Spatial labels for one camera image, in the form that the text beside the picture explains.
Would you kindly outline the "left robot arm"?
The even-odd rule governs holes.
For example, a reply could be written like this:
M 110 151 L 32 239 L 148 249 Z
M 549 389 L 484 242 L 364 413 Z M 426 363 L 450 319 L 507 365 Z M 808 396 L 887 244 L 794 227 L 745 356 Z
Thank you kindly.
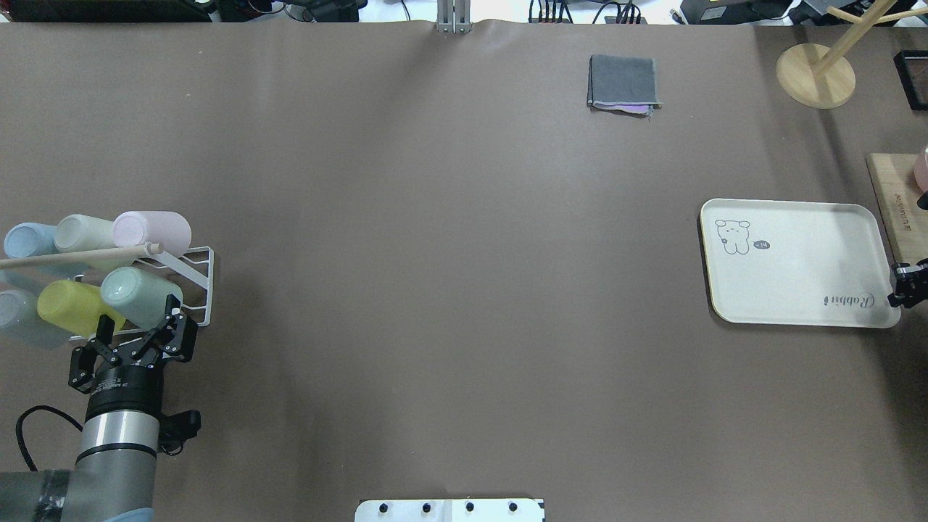
M 150 521 L 160 454 L 182 452 L 198 435 L 198 410 L 162 410 L 165 366 L 188 363 L 198 324 L 168 295 L 159 323 L 116 344 L 114 321 L 74 348 L 67 383 L 88 397 L 73 469 L 2 473 L 4 521 Z

